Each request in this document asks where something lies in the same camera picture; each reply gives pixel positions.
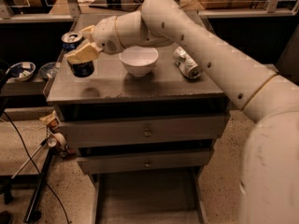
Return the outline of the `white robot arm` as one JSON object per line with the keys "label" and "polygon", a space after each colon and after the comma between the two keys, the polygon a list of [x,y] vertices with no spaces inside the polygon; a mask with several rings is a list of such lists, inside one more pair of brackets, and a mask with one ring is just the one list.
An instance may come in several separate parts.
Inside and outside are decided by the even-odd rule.
{"label": "white robot arm", "polygon": [[238,224],[299,224],[299,87],[196,24],[174,0],[83,30],[70,64],[134,45],[180,45],[255,126],[245,145]]}

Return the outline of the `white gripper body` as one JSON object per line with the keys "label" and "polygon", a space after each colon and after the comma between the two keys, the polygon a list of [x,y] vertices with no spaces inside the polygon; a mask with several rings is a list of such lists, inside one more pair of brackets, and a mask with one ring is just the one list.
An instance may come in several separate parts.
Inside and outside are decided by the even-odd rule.
{"label": "white gripper body", "polygon": [[112,16],[102,19],[94,26],[92,39],[105,54],[112,55],[125,50],[117,27],[119,21],[119,17]]}

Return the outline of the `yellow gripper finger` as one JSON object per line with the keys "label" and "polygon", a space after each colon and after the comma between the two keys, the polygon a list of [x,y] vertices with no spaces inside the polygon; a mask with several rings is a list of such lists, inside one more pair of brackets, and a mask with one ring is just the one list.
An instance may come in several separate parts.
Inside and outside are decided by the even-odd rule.
{"label": "yellow gripper finger", "polygon": [[87,63],[96,60],[102,49],[95,42],[83,42],[76,49],[65,54],[66,60],[71,64]]}
{"label": "yellow gripper finger", "polygon": [[87,27],[81,29],[80,32],[82,33],[82,36],[83,36],[85,39],[88,39],[88,40],[90,40],[90,41],[93,41],[93,32],[94,32],[94,28],[95,28],[94,25],[90,25],[90,26],[87,26]]}

